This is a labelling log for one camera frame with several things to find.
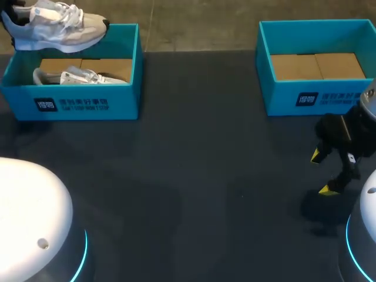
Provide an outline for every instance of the white dome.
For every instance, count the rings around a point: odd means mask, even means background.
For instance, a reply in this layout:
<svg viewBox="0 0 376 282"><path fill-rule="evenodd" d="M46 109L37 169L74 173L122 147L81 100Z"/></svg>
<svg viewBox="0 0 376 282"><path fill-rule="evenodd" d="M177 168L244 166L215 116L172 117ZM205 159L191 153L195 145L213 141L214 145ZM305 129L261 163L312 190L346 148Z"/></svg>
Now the white dome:
<svg viewBox="0 0 376 282"><path fill-rule="evenodd" d="M376 170L363 186L360 195L360 211L368 233L376 242Z"/></svg>
<svg viewBox="0 0 376 282"><path fill-rule="evenodd" d="M21 282L44 268L71 227L70 195L48 169L0 157L0 281Z"/></svg>

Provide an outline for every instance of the teal box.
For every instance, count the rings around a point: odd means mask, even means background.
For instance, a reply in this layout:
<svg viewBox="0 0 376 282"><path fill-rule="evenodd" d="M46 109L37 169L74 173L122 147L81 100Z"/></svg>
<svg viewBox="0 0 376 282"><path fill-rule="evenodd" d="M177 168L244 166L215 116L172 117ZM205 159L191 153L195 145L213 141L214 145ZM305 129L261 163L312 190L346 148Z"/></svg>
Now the teal box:
<svg viewBox="0 0 376 282"><path fill-rule="evenodd" d="M269 116L342 114L376 77L376 30L367 19L260 22L256 68ZM355 53L366 79L276 79L271 55Z"/></svg>
<svg viewBox="0 0 376 282"><path fill-rule="evenodd" d="M32 73L45 58L133 59L130 84L33 85ZM138 25L110 25L99 43L79 53L64 54L55 49L15 52L1 91L18 120L137 119L142 64Z"/></svg>

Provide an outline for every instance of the printed logo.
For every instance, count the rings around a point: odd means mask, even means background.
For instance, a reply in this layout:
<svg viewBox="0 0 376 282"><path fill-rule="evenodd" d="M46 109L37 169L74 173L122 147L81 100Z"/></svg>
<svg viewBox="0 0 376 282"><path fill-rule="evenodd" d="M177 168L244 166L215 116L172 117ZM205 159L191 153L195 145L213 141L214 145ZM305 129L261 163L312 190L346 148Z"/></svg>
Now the printed logo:
<svg viewBox="0 0 376 282"><path fill-rule="evenodd" d="M93 98L93 99L59 99L60 110L92 110L102 111L109 110L109 101L105 98Z"/></svg>
<svg viewBox="0 0 376 282"><path fill-rule="evenodd" d="M313 106L316 103L318 92L301 92L296 101L296 106Z"/></svg>
<svg viewBox="0 0 376 282"><path fill-rule="evenodd" d="M57 112L55 101L52 98L35 98L34 102L40 112Z"/></svg>
<svg viewBox="0 0 376 282"><path fill-rule="evenodd" d="M361 93L324 93L320 105L356 105Z"/></svg>

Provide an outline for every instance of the shoe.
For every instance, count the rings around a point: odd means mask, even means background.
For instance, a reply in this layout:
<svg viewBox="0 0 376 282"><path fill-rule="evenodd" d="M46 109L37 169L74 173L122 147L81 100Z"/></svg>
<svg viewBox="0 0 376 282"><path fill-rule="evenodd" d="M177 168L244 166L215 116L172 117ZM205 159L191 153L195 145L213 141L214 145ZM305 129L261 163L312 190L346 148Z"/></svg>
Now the shoe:
<svg viewBox="0 0 376 282"><path fill-rule="evenodd" d="M39 0L29 7L7 7L1 17L20 51L55 48L64 53L79 52L98 43L109 28L109 21L102 16L50 0Z"/></svg>
<svg viewBox="0 0 376 282"><path fill-rule="evenodd" d="M108 77L109 74L95 73L90 69L79 69L70 66L61 73L45 73L35 69L33 80L35 85L77 85L77 84L128 84L122 79Z"/></svg>

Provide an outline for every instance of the robotic arm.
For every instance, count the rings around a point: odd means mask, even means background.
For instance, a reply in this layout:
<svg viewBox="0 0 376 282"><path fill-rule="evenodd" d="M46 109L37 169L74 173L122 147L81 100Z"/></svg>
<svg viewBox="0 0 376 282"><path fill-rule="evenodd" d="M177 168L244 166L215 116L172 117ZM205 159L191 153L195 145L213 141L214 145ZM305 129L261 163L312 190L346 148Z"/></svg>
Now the robotic arm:
<svg viewBox="0 0 376 282"><path fill-rule="evenodd" d="M376 79L361 94L360 101L344 115L324 115L316 124L319 143L311 162L321 163L337 150L342 171L319 191L331 196L344 191L352 179L360 179L358 169L362 157L370 157L376 150Z"/></svg>

